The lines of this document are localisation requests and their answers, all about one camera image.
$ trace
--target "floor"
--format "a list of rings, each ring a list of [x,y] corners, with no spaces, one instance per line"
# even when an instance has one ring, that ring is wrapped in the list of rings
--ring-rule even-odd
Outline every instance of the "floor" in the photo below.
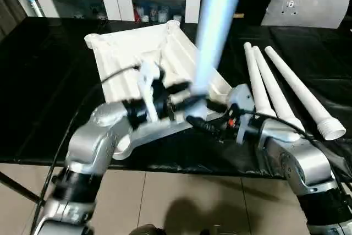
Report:
[[[0,164],[1,172],[36,194],[47,170]],[[0,204],[0,235],[29,234],[34,203],[0,184]],[[239,235],[309,234],[285,181],[108,171],[91,221],[95,234],[127,235],[146,223],[168,235],[199,234],[213,225]]]

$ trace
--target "threaded end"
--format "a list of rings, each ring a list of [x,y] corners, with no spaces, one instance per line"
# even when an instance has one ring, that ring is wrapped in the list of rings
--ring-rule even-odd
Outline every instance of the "threaded end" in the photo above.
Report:
[[[333,117],[320,121],[317,127],[326,140],[336,140],[346,133],[346,129],[341,122]]]

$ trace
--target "white plastic part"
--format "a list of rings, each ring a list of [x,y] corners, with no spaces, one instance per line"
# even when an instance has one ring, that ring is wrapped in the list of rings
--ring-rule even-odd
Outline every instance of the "white plastic part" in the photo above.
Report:
[[[139,92],[144,100],[148,110],[148,118],[155,122],[159,120],[158,113],[156,112],[153,104],[153,88],[152,83],[160,77],[160,69],[155,62],[144,61],[139,70],[137,85]]]
[[[88,48],[93,49],[101,79],[131,65],[151,62],[160,65],[165,71],[164,86],[168,87],[181,81],[193,81],[196,68],[196,46],[179,28],[175,20],[165,24],[149,26],[134,30],[120,31],[109,34],[89,34],[85,36]],[[208,94],[213,100],[226,103],[226,96],[231,86],[213,69]],[[130,70],[114,77],[103,85],[107,102],[120,101],[131,97],[141,97],[138,88],[139,72]],[[173,102],[189,96],[189,91],[172,96]],[[207,111],[206,119],[218,118],[219,114]],[[191,125],[184,121],[183,113],[177,113],[175,121],[162,119],[142,124],[115,149],[113,158],[123,160],[132,150],[172,133],[188,129]]]
[[[246,42],[244,44],[244,51],[246,54],[256,112],[276,117],[275,111],[270,106],[269,98],[266,94],[262,77],[260,76],[251,43]]]
[[[271,46],[268,46],[265,48],[265,52],[317,123],[318,130],[324,139],[334,140],[343,136],[346,133],[346,129],[341,122],[330,115],[276,51]]]
[[[258,46],[253,48],[254,56],[257,60],[259,71],[263,78],[266,89],[268,90],[270,99],[274,105],[274,109],[279,118],[283,119],[305,131],[303,125],[299,119],[297,119],[292,112],[290,105],[288,104],[284,94],[282,93],[280,86],[278,85],[274,75],[272,74],[268,64],[266,63],[261,51]]]
[[[180,23],[170,20],[165,24],[109,34],[85,36],[87,47],[93,49],[101,79],[122,68],[156,62],[165,70],[164,85],[193,81],[197,48],[181,31]],[[225,103],[231,86],[214,70],[209,95]],[[137,85],[138,72],[126,71],[103,85],[107,102],[141,97]]]

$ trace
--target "black tablecloth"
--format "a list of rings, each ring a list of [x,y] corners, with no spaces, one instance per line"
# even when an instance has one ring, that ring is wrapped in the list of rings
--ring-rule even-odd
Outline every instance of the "black tablecloth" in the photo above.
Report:
[[[93,51],[86,47],[84,36],[147,25],[26,18],[0,43],[1,110],[5,116],[0,162],[49,165],[82,97],[100,80]],[[195,40],[196,27],[181,26],[191,41]],[[324,143],[352,165],[352,33],[348,29],[246,26],[235,21],[218,68],[231,86],[249,84],[243,49],[246,41],[261,49],[271,45],[342,122],[346,135]],[[294,113],[306,130],[322,140],[300,101],[270,60],[267,62]],[[103,102],[100,90],[80,112],[71,134]],[[243,146],[233,141],[221,144],[188,129],[137,147],[128,159],[112,161],[111,168],[273,177],[260,172],[255,147],[251,142]],[[60,165],[66,151],[67,142],[59,155]]]

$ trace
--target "light blue tube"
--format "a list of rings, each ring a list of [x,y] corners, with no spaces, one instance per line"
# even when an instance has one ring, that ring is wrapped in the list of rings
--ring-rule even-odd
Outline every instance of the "light blue tube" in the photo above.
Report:
[[[238,0],[202,0],[196,45],[199,54],[195,79],[191,90],[207,94],[213,69],[219,60],[227,39]]]

